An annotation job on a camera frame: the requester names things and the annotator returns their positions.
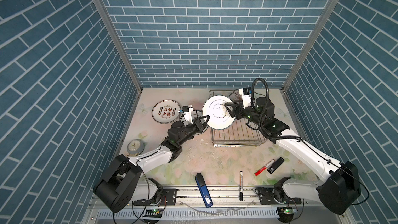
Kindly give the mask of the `white plate red chinese characters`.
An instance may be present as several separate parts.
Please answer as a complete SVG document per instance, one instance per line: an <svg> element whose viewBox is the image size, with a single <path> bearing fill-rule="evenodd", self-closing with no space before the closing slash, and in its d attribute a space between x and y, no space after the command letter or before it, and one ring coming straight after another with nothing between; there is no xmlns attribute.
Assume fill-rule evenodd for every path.
<svg viewBox="0 0 398 224"><path fill-rule="evenodd" d="M152 118L155 122L166 124L179 119L181 106L174 100L163 100L152 109Z"/></svg>

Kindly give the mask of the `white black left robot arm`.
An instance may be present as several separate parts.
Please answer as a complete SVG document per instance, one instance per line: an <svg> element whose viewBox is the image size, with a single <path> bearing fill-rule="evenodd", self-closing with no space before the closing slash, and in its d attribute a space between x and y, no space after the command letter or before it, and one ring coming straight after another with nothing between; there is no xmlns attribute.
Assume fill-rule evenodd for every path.
<svg viewBox="0 0 398 224"><path fill-rule="evenodd" d="M210 116L206 115L188 125L176 121L157 149L131 158L118 155L93 187L93 193L113 213L121 211L131 201L159 204L163 198L163 186L147 177L146 173L174 161L182 152L182 144L204 132L209 120Z"/></svg>

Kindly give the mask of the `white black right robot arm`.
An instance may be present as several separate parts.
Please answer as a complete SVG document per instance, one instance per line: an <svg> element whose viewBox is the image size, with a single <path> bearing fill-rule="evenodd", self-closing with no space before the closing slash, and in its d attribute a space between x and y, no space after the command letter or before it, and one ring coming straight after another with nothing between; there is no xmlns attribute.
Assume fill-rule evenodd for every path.
<svg viewBox="0 0 398 224"><path fill-rule="evenodd" d="M336 160L312 146L290 129L284 122L270 117L266 108L258 112L254 107L226 103L228 114L236 119L245 118L258 126L258 130L275 145L290 152L318 177L318 181L284 177L274 185L274 198L278 203L300 198L322 203L331 212L342 215L361 196L357 167L347 161Z"/></svg>

